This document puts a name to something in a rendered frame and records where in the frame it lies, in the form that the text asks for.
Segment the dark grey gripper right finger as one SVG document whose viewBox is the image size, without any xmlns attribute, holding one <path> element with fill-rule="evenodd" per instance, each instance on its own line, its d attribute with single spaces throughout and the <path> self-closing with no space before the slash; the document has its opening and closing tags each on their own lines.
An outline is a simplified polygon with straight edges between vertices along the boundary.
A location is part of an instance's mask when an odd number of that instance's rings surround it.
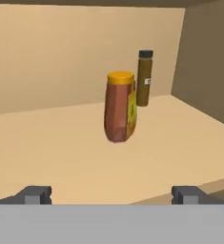
<svg viewBox="0 0 224 244">
<path fill-rule="evenodd" d="M 172 186 L 172 196 L 173 204 L 224 204 L 224 200 L 209 196 L 196 186 Z"/>
</svg>

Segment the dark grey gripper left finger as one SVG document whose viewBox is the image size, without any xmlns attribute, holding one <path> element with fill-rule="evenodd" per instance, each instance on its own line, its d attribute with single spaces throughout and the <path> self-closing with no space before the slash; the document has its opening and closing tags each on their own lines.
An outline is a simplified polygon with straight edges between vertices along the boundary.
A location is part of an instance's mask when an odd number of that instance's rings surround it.
<svg viewBox="0 0 224 244">
<path fill-rule="evenodd" d="M 16 195 L 0 199 L 0 204 L 50 205 L 51 186 L 27 186 Z"/>
</svg>

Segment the beige open cabinet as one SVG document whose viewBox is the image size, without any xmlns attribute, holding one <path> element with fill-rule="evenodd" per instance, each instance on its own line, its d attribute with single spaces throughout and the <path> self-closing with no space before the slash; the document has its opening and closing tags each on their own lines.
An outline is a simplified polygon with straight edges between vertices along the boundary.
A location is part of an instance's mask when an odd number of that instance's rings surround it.
<svg viewBox="0 0 224 244">
<path fill-rule="evenodd" d="M 104 131 L 107 76 L 153 52 L 133 135 Z M 0 5 L 0 198 L 130 204 L 224 190 L 224 0 L 190 8 Z"/>
</svg>

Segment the honey bottle with yellow cap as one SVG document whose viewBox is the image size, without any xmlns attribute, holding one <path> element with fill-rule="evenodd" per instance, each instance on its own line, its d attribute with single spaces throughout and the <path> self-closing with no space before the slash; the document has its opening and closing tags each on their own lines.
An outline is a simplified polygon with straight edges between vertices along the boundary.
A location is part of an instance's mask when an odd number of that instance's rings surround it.
<svg viewBox="0 0 224 244">
<path fill-rule="evenodd" d="M 136 126 L 136 90 L 134 74 L 130 71 L 112 71 L 108 74 L 104 130 L 114 143 L 125 142 Z"/>
</svg>

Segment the brown cinnamon jar, black cap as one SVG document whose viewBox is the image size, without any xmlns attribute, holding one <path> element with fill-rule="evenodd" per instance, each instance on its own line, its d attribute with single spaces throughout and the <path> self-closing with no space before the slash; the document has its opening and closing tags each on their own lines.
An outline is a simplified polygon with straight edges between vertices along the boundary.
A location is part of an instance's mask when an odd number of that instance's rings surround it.
<svg viewBox="0 0 224 244">
<path fill-rule="evenodd" d="M 149 103 L 150 85 L 152 81 L 153 51 L 141 50 L 138 56 L 137 94 L 136 102 L 139 107 Z"/>
</svg>

